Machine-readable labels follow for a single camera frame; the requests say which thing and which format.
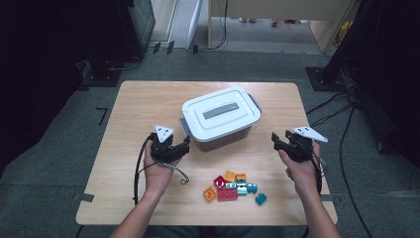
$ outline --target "wrist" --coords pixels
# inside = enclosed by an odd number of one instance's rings
[[[146,189],[145,193],[143,194],[142,200],[146,200],[149,202],[159,202],[162,196],[162,191]]]
[[[301,188],[297,191],[297,194],[301,200],[319,198],[319,192],[316,186],[308,186],[303,189]]]

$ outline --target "gray carpet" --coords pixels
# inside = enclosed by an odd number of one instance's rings
[[[297,84],[304,107],[309,110],[335,92],[314,92],[305,66],[324,66],[322,55],[236,53],[175,49],[148,52],[142,62],[122,73],[124,80],[278,81]],[[54,119],[39,144],[7,168],[0,181],[0,237],[74,237],[79,203],[95,160],[117,88],[76,91]],[[334,101],[308,115],[309,122],[346,106]],[[99,125],[103,111],[109,108]],[[339,147],[350,110],[316,130],[329,138],[322,146],[328,163],[326,174],[336,198],[338,229],[343,237],[367,237],[348,195],[341,172]],[[420,237],[419,196],[390,193],[420,188],[420,173],[399,155],[382,155],[364,113],[355,110],[344,141],[344,171],[354,199],[373,237]],[[88,226],[80,237],[106,237],[115,226]],[[305,227],[285,227],[286,237],[301,237]]]

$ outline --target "lego brick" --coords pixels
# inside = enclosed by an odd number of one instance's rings
[[[226,181],[231,181],[231,182],[235,181],[235,173],[230,172],[230,171],[226,171],[225,180]]]
[[[222,176],[218,176],[216,179],[214,179],[213,183],[219,188],[225,186],[226,184],[225,179]]]
[[[262,205],[264,202],[266,201],[266,195],[264,193],[260,193],[257,197],[256,197],[256,203],[258,205]]]
[[[207,189],[203,191],[203,195],[206,197],[208,201],[212,200],[214,197],[216,197],[216,191],[213,189],[213,187],[209,186]]]
[[[247,180],[247,175],[245,174],[236,174],[235,177],[237,180]]]
[[[237,181],[237,190],[238,190],[238,195],[247,195],[248,194],[247,183],[244,180]]]
[[[236,183],[235,182],[227,182],[225,185],[226,188],[235,188]]]
[[[238,199],[238,192],[235,188],[220,188],[217,189],[217,199],[219,201],[236,200]]]
[[[248,192],[252,192],[255,194],[259,190],[259,186],[255,183],[248,183],[247,184]]]

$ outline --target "forearm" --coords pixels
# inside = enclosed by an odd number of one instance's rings
[[[300,197],[312,237],[341,237],[316,191]]]
[[[159,200],[160,195],[145,193],[111,237],[143,237]]]

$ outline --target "plastic box lid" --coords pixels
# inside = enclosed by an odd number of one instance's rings
[[[241,131],[258,122],[262,115],[255,101],[240,86],[188,100],[182,105],[182,113],[198,142]]]

